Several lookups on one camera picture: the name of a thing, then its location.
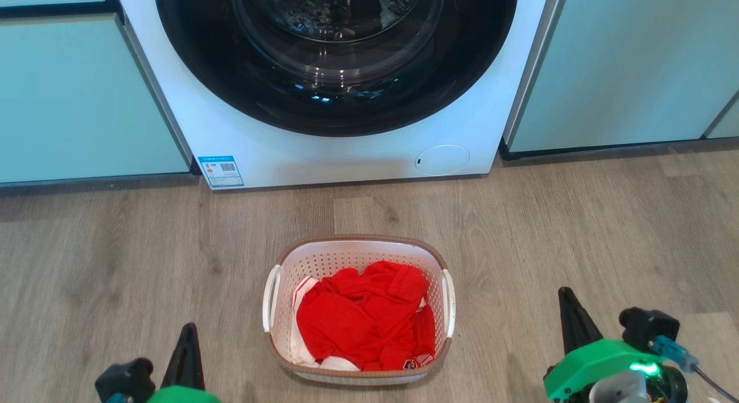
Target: front-loading washing machine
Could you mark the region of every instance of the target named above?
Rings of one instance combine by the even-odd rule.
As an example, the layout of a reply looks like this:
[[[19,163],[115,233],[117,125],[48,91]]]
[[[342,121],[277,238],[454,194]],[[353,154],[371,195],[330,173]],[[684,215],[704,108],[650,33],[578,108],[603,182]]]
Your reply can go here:
[[[120,1],[213,189],[488,173],[547,3]]]

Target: energy label sticker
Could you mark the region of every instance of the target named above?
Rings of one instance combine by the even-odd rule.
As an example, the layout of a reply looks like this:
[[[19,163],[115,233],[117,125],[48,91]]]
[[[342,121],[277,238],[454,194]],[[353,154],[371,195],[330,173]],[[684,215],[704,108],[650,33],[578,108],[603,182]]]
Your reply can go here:
[[[244,186],[233,156],[198,156],[197,160],[211,188]]]

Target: wooden floor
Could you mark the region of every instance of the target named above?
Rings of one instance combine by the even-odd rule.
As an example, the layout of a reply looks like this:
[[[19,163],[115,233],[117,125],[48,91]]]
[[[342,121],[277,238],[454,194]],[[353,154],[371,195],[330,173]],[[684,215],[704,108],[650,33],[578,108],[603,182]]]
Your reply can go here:
[[[538,402],[562,358],[557,288],[604,335],[658,308],[739,393],[739,150],[529,166],[482,179],[212,193],[203,181],[5,190],[0,196],[0,401],[93,402],[111,363],[161,381],[185,322],[224,402]],[[414,237],[444,256],[457,334],[407,387],[324,387],[283,372],[261,324],[269,269],[324,234]],[[693,401],[717,398],[691,378]]]

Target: laundry basket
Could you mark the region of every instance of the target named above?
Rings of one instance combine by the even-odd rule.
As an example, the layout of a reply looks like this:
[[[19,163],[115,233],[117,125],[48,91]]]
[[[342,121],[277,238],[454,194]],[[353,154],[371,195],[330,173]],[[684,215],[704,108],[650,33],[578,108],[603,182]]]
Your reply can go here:
[[[293,291],[305,277],[322,279],[343,268],[361,273],[378,260],[410,264],[430,282],[428,306],[434,314],[436,356],[426,366],[403,371],[333,371],[291,363],[290,323]],[[304,379],[338,385],[399,385],[422,379],[449,352],[454,334],[454,283],[441,255],[424,242],[399,237],[345,235],[304,240],[288,248],[270,271],[262,300],[264,332],[280,364]]]

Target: green led light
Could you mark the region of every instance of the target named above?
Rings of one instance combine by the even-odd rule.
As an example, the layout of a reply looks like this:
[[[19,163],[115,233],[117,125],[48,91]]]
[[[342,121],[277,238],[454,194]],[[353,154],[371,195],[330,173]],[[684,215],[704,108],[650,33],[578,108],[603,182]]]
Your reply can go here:
[[[647,376],[652,376],[654,374],[657,374],[657,372],[659,372],[659,366],[655,363],[652,363],[649,365],[634,363],[634,364],[631,364],[631,366],[629,367],[629,370],[641,371]]]

